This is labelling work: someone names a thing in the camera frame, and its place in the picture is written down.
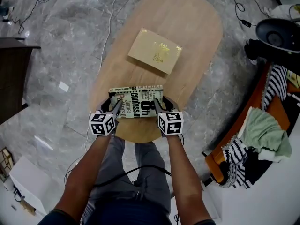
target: gray tile floor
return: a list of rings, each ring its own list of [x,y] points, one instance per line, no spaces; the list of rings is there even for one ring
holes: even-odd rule
[[[10,0],[14,17],[24,19],[35,0]],[[255,38],[255,29],[241,25],[235,17],[233,0],[208,0],[223,23],[223,39],[187,106],[184,109],[185,150],[200,176],[208,172],[201,151],[212,148],[228,119],[239,107],[257,67],[246,59],[243,45]],[[257,23],[265,16],[253,0],[243,2],[242,18]],[[257,0],[261,7],[275,7],[271,0]],[[108,33],[113,0],[50,0],[37,5],[24,24],[26,43],[40,45],[34,51],[27,72],[24,99],[30,105],[0,125],[0,146],[7,146],[15,160],[25,155],[60,185],[69,165],[85,152],[88,128],[88,96],[100,65],[101,51]],[[112,17],[112,33],[103,59],[117,31],[139,0],[117,0]],[[18,37],[17,25],[0,24],[1,37]],[[68,92],[58,88],[60,81]],[[94,137],[89,135],[87,146]],[[155,141],[170,170],[165,139]],[[130,142],[123,156],[124,168],[136,167]]]

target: tan box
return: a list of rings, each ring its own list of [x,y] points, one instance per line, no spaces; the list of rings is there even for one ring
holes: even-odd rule
[[[147,63],[164,73],[170,74],[181,53],[182,47],[174,42],[142,28],[128,56]]]

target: green towel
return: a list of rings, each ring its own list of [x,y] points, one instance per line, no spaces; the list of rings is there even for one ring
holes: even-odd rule
[[[286,131],[281,129],[274,117],[259,108],[249,108],[238,137],[246,147],[256,148],[259,153],[262,149],[274,151],[275,158],[270,161],[278,162],[292,154]]]

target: dark wooden cabinet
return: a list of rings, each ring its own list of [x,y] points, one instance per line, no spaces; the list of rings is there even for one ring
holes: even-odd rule
[[[0,38],[0,124],[20,112],[23,88],[32,49],[19,40]]]

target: wooden table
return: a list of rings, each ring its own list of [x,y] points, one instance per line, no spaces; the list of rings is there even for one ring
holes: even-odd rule
[[[140,29],[151,30],[182,47],[170,75],[128,57]],[[141,0],[119,31],[90,94],[90,109],[108,97],[110,88],[163,85],[164,95],[187,103],[202,74],[208,69],[222,38],[222,24],[206,0]],[[156,117],[119,119],[116,135],[136,143],[161,136]]]

